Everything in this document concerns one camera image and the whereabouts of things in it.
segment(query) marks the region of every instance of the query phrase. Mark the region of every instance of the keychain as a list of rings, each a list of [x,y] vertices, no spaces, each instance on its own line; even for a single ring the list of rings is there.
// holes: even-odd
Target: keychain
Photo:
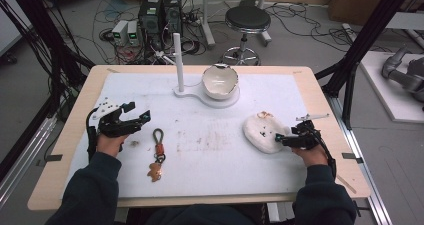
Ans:
[[[158,137],[156,136],[156,133],[160,133],[160,138],[158,140]],[[162,176],[162,163],[165,161],[165,150],[163,148],[162,140],[163,140],[163,131],[160,128],[156,128],[153,131],[153,138],[155,139],[156,146],[155,146],[155,158],[156,161],[152,164],[150,164],[149,168],[150,171],[147,173],[147,176],[152,177],[152,182],[156,182],[157,180],[160,180]]]

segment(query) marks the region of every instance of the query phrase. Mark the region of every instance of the black stool seat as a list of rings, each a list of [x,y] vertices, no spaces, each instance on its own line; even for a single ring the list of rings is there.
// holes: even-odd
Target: black stool seat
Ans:
[[[271,17],[256,6],[238,6],[230,8],[225,14],[227,25],[243,33],[261,33],[268,29]]]

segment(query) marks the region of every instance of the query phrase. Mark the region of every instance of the black sleeve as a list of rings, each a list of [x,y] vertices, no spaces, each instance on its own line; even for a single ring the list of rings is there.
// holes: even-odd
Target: black sleeve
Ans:
[[[51,224],[113,224],[118,202],[121,162],[95,153],[90,164],[75,172],[63,195],[62,205],[46,222]]]
[[[334,182],[326,165],[307,168],[305,187],[299,190],[294,208],[296,225],[353,224],[356,213],[346,189]]]

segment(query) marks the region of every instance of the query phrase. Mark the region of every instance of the desk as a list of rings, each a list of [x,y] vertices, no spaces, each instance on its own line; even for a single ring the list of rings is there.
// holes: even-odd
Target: desk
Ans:
[[[185,66],[186,74],[201,74],[206,66]],[[310,114],[332,114],[318,82],[312,71],[307,67],[282,67],[282,66],[238,66],[234,69],[239,74],[287,74],[293,75]],[[95,66],[81,91],[78,100],[68,118],[67,123],[56,143],[52,154],[63,154],[59,162],[49,162],[31,195],[28,207],[31,210],[57,209],[61,203],[61,194],[64,190],[68,170],[76,146],[85,130],[87,114],[95,106],[96,100],[102,90],[103,83],[108,74],[121,73],[173,73],[174,66]],[[338,165],[338,178],[336,182],[346,187],[352,198],[365,198],[370,195],[370,190],[364,179],[356,160],[343,159],[342,153],[350,153],[344,135],[340,131],[334,116],[328,119],[315,120],[314,124],[321,129],[322,137]],[[265,194],[265,195],[237,195],[237,196],[211,196],[211,197],[179,197],[179,198],[130,198],[119,199],[119,207],[136,206],[169,206],[187,205],[193,203],[252,203],[252,202],[281,202],[293,201],[296,194]]]

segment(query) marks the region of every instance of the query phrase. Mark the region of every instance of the power supply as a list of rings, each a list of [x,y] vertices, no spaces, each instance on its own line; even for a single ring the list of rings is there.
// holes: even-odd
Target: power supply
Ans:
[[[165,16],[163,0],[158,2],[143,1],[138,13],[143,42],[146,49],[161,51],[164,48],[162,33],[164,33]]]
[[[119,23],[112,30],[115,45],[122,47],[128,42],[128,21],[119,21]]]
[[[181,0],[164,0],[168,33],[183,35]]]
[[[140,32],[138,29],[137,21],[129,21],[128,22],[128,39],[130,42],[130,46],[140,46]]]

